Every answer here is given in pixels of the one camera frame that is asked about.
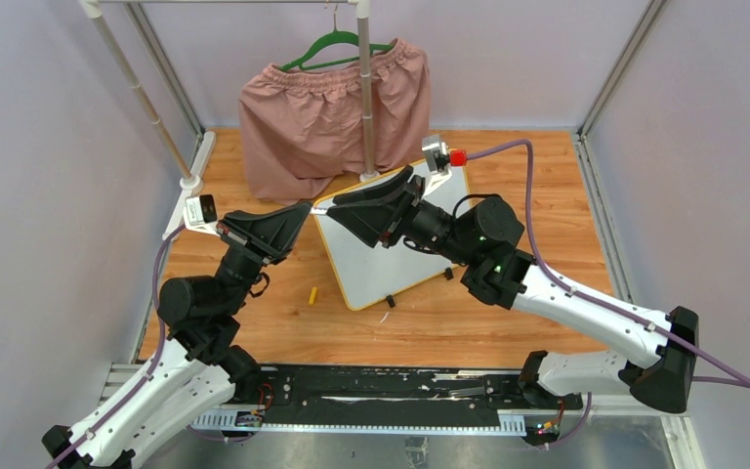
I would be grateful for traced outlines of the yellow framed whiteboard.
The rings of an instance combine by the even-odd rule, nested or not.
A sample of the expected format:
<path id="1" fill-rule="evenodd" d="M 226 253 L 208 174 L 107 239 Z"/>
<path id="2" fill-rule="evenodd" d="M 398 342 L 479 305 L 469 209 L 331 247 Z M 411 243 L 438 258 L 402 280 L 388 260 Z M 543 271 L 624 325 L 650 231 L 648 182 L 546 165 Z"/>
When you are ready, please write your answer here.
<path id="1" fill-rule="evenodd" d="M 343 192 L 375 185 L 390 177 L 395 169 L 366 182 L 336 190 L 318 198 L 314 206 L 332 206 L 333 198 Z M 424 200 L 451 213 L 459 199 L 471 192 L 466 168 L 453 167 L 452 177 Z M 360 311 L 384 301 L 412 284 L 424 281 L 447 267 L 456 265 L 441 256 L 421 254 L 403 245 L 403 238 L 390 248 L 370 248 L 327 215 L 315 216 L 329 262 L 341 288 L 344 302 L 352 311 Z"/>

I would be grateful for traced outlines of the yellow marker cap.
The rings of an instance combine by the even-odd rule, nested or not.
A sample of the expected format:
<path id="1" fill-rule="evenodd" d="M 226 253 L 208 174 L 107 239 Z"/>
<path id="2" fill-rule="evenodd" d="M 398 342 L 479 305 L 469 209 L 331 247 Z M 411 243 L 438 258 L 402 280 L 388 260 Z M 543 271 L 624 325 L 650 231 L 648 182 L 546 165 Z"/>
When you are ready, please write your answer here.
<path id="1" fill-rule="evenodd" d="M 310 292 L 310 296 L 309 296 L 309 300 L 308 300 L 308 304 L 309 304 L 310 306 L 311 306 L 311 305 L 314 305 L 314 304 L 315 304 L 315 301 L 316 301 L 316 297 L 317 297 L 317 293 L 318 293 L 318 288 L 317 288 L 316 286 L 314 286 L 314 287 L 313 287 L 313 288 L 311 289 L 311 292 Z"/>

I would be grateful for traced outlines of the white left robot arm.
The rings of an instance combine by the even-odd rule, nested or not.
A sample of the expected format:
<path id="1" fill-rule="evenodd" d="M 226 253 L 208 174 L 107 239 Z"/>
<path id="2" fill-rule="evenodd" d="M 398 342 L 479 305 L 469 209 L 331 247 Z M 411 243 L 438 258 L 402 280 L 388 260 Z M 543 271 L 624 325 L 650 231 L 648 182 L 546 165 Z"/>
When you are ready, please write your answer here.
<path id="1" fill-rule="evenodd" d="M 309 202 L 252 214 L 218 216 L 210 195 L 184 204 L 184 230 L 213 235 L 227 251 L 212 276 L 154 282 L 160 342 L 146 362 L 80 421 L 55 425 L 42 438 L 52 468 L 140 468 L 215 405 L 252 402 L 260 365 L 233 340 L 247 298 L 270 284 L 264 269 L 285 260 L 311 214 Z"/>

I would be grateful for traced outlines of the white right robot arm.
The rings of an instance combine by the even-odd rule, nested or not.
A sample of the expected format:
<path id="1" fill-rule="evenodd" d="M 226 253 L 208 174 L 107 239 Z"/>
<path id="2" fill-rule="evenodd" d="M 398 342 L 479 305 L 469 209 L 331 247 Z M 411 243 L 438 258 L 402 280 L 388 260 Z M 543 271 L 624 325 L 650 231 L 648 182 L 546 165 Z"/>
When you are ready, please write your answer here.
<path id="1" fill-rule="evenodd" d="M 460 265 L 463 285 L 485 305 L 533 314 L 604 344 L 597 353 L 529 354 L 518 383 L 525 404 L 539 408 L 555 397 L 592 393 L 686 411 L 696 364 L 695 312 L 644 308 L 561 275 L 520 248 L 523 223 L 498 194 L 468 194 L 445 210 L 426 192 L 425 179 L 405 167 L 371 188 L 335 196 L 326 213 L 368 246 L 405 240 Z"/>

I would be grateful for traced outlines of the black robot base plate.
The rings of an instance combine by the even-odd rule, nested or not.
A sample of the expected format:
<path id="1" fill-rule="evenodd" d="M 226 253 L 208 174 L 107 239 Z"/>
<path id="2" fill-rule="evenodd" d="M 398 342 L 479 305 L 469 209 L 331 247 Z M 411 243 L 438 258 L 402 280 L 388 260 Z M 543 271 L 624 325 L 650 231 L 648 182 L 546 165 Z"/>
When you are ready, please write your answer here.
<path id="1" fill-rule="evenodd" d="M 627 395 L 538 397 L 515 369 L 271 364 L 245 403 L 214 405 L 192 422 L 227 433 L 369 433 L 524 436 L 552 421 L 567 432 L 577 418 L 663 417 Z"/>

